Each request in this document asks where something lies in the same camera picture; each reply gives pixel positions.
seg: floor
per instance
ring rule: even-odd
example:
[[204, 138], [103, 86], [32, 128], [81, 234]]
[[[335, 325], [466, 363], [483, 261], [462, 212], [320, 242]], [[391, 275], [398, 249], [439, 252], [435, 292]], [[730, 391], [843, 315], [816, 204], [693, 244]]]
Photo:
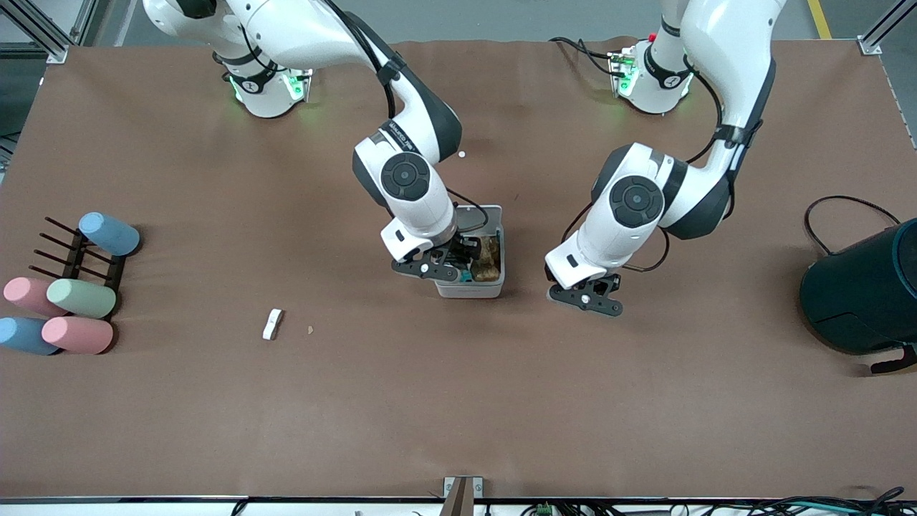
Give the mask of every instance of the floor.
[[[54, 13], [55, 19], [70, 16], [72, 6], [78, 4], [73, 0], [37, 3]], [[834, 38], [854, 38], [877, 20], [890, 3], [890, 0], [821, 0], [827, 30]], [[622, 34], [645, 35], [657, 30], [659, 18], [658, 4], [647, 0], [338, 0], [338, 4], [358, 13], [390, 42], [543, 41], [554, 36], [601, 40]], [[819, 2], [789, 0], [774, 27], [774, 38], [818, 39], [812, 4]], [[95, 45], [196, 44], [157, 30], [147, 19], [141, 0], [111, 0], [98, 16], [101, 19]], [[416, 23], [418, 19], [426, 22]], [[22, 35], [17, 32], [0, 18], [0, 44], [21, 40]], [[902, 118], [917, 120], [917, 81], [914, 80], [917, 72], [913, 66], [917, 62], [917, 17], [904, 20], [883, 41], [882, 49], [881, 59], [900, 102]], [[44, 61], [39, 59], [0, 59], [0, 135], [15, 138], [22, 130], [44, 67]], [[14, 151], [15, 146], [14, 141], [3, 140], [0, 174], [5, 169], [4, 148]]]

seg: pink foam cylinder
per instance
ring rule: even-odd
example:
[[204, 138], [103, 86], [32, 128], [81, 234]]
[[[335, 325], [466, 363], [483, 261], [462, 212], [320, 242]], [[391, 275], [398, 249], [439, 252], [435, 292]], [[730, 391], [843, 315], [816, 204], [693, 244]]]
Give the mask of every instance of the pink foam cylinder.
[[96, 354], [111, 345], [115, 329], [104, 320], [55, 317], [41, 328], [41, 338], [70, 352]]
[[14, 305], [48, 317], [59, 317], [67, 310], [48, 301], [51, 282], [34, 277], [16, 277], [3, 289], [3, 297]]

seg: black circular joint cap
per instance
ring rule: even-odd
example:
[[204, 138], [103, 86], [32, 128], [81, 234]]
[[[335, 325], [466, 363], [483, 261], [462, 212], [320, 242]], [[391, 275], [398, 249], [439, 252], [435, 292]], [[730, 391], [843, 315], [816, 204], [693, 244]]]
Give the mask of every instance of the black circular joint cap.
[[642, 175], [621, 178], [609, 196], [614, 219], [627, 228], [639, 228], [655, 220], [664, 201], [656, 183]]
[[399, 152], [382, 166], [382, 186], [396, 199], [415, 201], [429, 188], [430, 165], [420, 154]]

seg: brown table cover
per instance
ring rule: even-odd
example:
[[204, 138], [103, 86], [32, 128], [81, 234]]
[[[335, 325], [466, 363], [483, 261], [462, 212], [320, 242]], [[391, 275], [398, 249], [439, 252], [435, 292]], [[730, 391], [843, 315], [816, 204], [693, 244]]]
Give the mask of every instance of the brown table cover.
[[[796, 301], [819, 256], [801, 224], [815, 198], [915, 215], [878, 58], [775, 42], [735, 214], [625, 272], [624, 315], [606, 319], [548, 302], [543, 256], [611, 150], [701, 148], [707, 93], [653, 117], [555, 44], [397, 48], [464, 123], [444, 180], [503, 206], [498, 299], [442, 299], [390, 270], [386, 214], [350, 171], [385, 119], [367, 70], [321, 70], [312, 103], [265, 120], [207, 48], [75, 47], [50, 66], [0, 188], [0, 280], [51, 266], [32, 253], [57, 234], [44, 216], [104, 211], [145, 247], [110, 353], [0, 352], [0, 495], [425, 495], [456, 474], [491, 496], [917, 488], [917, 376], [858, 376]], [[829, 203], [813, 224], [839, 248], [885, 221]], [[660, 251], [657, 234], [633, 263]], [[271, 308], [287, 314], [265, 342]]]

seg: yellow floor line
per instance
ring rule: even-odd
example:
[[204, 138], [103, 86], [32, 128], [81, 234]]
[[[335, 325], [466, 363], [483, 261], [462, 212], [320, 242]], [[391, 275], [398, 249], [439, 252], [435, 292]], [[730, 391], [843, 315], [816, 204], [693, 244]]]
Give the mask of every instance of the yellow floor line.
[[828, 20], [824, 19], [822, 3], [819, 0], [809, 0], [809, 10], [812, 11], [812, 19], [815, 21], [815, 28], [818, 29], [818, 37], [831, 39], [831, 30], [828, 28]]

